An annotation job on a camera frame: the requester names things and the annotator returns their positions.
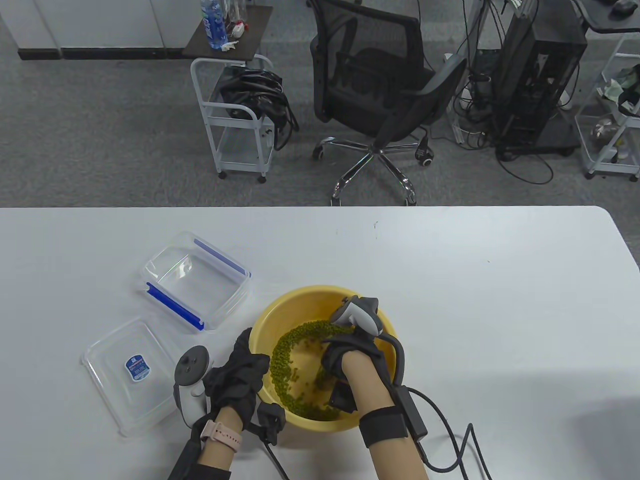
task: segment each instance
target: white cabinet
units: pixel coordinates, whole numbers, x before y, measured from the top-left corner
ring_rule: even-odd
[[[149,0],[35,1],[62,48],[163,46]]]
[[[185,48],[202,20],[199,0],[150,0],[166,48]]]
[[[0,0],[0,17],[19,49],[56,48],[33,0]]]

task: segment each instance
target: forearm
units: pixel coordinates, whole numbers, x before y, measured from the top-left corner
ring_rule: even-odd
[[[395,405],[371,359],[364,353],[345,353],[342,371],[349,381],[360,415]],[[428,480],[410,436],[378,442],[371,445],[369,452],[380,480]]]
[[[236,433],[242,432],[242,420],[238,417],[236,411],[229,406],[220,409],[220,412],[216,417],[216,422],[222,422],[225,427],[230,428]],[[215,440],[208,439],[204,446],[204,450],[198,459],[198,463],[201,465],[207,465],[208,467],[228,470],[231,467],[231,462],[233,461],[235,454],[236,452],[234,452],[231,447]]]

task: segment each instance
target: chair wheel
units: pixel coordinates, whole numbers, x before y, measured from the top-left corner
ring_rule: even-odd
[[[314,148],[314,152],[312,154],[312,158],[314,161],[322,160],[324,157],[324,147],[320,145],[319,147]]]

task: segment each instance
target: gray carpet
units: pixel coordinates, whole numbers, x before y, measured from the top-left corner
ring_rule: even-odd
[[[298,13],[308,15],[304,9]],[[262,185],[255,174],[218,179],[188,61],[24,62],[0,22],[0,207],[327,205],[335,181],[357,155],[328,150],[314,163],[313,146],[329,134],[358,138],[314,117],[311,29],[305,28],[304,35],[293,32],[290,41],[282,41],[272,25],[263,48],[285,79],[301,132],[275,156]],[[429,44],[432,62],[455,50],[456,35]],[[591,42],[577,99],[613,45]],[[440,122],[434,135],[451,131]],[[445,140],[432,147],[436,159],[428,169],[411,154],[394,156],[416,187],[419,205],[599,205],[612,214],[640,261],[640,185],[628,177],[587,181],[576,154],[549,157],[554,180],[533,186],[502,171],[491,150],[467,152]],[[548,175],[534,158],[510,168],[532,180]],[[344,205],[402,201],[400,187],[378,164],[368,166],[343,195]]]

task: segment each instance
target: hand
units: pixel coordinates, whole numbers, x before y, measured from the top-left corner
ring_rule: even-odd
[[[251,328],[241,333],[226,364],[212,368],[202,380],[205,393],[211,398],[211,412],[206,415],[204,423],[209,418],[215,419],[219,410],[225,406],[236,411],[242,420],[243,429],[251,421],[257,402],[256,395],[262,388],[262,377],[269,371],[269,357],[249,351],[250,334]]]
[[[325,342],[329,345],[322,357],[322,366],[330,374],[347,381],[342,371],[342,357],[350,351],[361,351],[371,358],[382,382],[387,387],[391,385],[385,354],[374,343],[374,337],[360,327],[356,327],[353,333],[336,335]]]

